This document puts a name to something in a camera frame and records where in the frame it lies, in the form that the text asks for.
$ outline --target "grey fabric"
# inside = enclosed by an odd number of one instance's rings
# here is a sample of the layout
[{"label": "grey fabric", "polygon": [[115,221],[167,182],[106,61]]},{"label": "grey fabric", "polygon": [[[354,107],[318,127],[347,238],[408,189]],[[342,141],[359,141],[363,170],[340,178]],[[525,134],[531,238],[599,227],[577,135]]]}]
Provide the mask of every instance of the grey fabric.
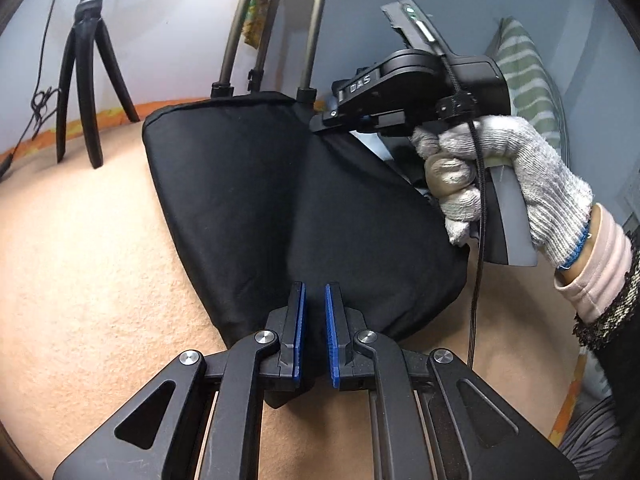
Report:
[{"label": "grey fabric", "polygon": [[560,451],[575,465],[580,480],[588,480],[607,461],[620,440],[613,397],[584,412],[569,426]]}]

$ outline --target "black tripod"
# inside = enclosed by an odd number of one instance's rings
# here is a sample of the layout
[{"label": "black tripod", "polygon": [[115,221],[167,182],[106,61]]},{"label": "black tripod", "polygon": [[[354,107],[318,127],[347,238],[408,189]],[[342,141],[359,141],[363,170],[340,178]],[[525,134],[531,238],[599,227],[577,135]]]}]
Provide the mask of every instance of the black tripod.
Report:
[{"label": "black tripod", "polygon": [[107,26],[100,15],[101,10],[102,0],[80,0],[76,7],[74,25],[66,38],[65,51],[60,66],[60,81],[58,83],[60,94],[58,95],[56,118],[56,153],[58,162],[60,162],[65,156],[66,108],[75,62],[80,122],[89,160],[94,168],[100,168],[102,165],[102,147],[98,134],[98,122],[95,117],[94,41],[129,121],[137,123],[140,120],[120,73]]}]

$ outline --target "black cable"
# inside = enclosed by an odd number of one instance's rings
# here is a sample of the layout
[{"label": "black cable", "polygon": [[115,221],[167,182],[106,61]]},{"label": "black cable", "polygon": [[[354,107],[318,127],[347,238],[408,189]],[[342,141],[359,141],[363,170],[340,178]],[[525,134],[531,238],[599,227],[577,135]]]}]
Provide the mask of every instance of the black cable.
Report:
[{"label": "black cable", "polygon": [[[461,92],[462,87],[458,78],[453,72],[449,59],[445,54],[441,55],[447,74],[453,88],[456,92]],[[486,177],[484,175],[484,156],[482,155],[482,147],[480,146],[480,138],[474,122],[468,121],[471,138],[474,142],[474,150],[476,151],[476,168],[478,169],[478,188],[480,190],[480,228],[478,229],[478,268],[476,269],[476,281],[474,283],[474,291],[471,295],[471,310],[469,313],[469,348],[466,356],[466,365],[469,368],[474,367],[474,354],[476,352],[476,319],[478,317],[478,297],[480,296],[480,283],[482,282],[482,268],[484,267],[484,241],[486,235]]]},{"label": "black cable", "polygon": [[47,32],[49,31],[49,23],[51,22],[51,15],[53,13],[53,7],[55,4],[56,4],[56,0],[51,0],[51,5],[49,6],[49,13],[47,15],[47,22],[44,27],[44,32],[42,33],[42,42],[40,44],[40,60],[38,62],[38,78],[36,80],[36,86],[33,91],[33,95],[31,96],[31,102],[30,102],[31,119],[29,119],[27,126],[25,127],[24,131],[22,132],[22,135],[18,139],[18,142],[16,143],[14,150],[4,158],[2,163],[0,163],[0,178],[2,178],[4,174],[8,171],[8,169],[11,167],[11,164],[14,161],[15,152],[18,150],[20,143],[24,139],[24,136],[27,134],[27,131],[29,131],[29,128],[31,127],[31,124],[33,123],[33,121],[35,121],[35,124],[33,125],[33,135],[31,136],[31,140],[35,139],[38,136],[38,134],[40,133],[40,129],[42,128],[42,125],[51,116],[53,116],[53,114],[56,113],[56,111],[53,110],[51,113],[47,114],[48,112],[47,102],[55,94],[58,94],[60,92],[60,89],[53,88],[51,86],[46,90],[38,89],[40,87],[40,78],[42,77],[42,59],[44,58],[44,45],[45,45],[45,42],[47,41]]}]

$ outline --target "grey handle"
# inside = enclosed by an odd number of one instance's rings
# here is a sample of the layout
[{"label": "grey handle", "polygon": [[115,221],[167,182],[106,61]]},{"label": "grey handle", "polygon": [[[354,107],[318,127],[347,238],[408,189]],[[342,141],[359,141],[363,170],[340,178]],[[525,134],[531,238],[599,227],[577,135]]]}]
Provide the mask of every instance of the grey handle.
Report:
[{"label": "grey handle", "polygon": [[535,267],[538,252],[531,241],[527,205],[511,166],[487,168],[486,198],[485,261]]}]

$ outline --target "white knit glove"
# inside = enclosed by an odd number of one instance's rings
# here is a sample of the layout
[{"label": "white knit glove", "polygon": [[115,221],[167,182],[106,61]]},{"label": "white knit glove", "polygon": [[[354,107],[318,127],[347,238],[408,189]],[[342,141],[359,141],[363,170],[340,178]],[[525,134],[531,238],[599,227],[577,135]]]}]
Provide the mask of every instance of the white knit glove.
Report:
[{"label": "white knit glove", "polygon": [[[486,116],[475,122],[482,154],[508,158],[527,204],[534,245],[555,266],[567,262],[589,222],[593,192],[564,165],[556,151],[520,117]],[[440,199],[452,243],[468,239],[469,222],[480,218],[476,152],[467,124],[439,137],[416,128],[412,137],[424,158],[427,183]]]}]

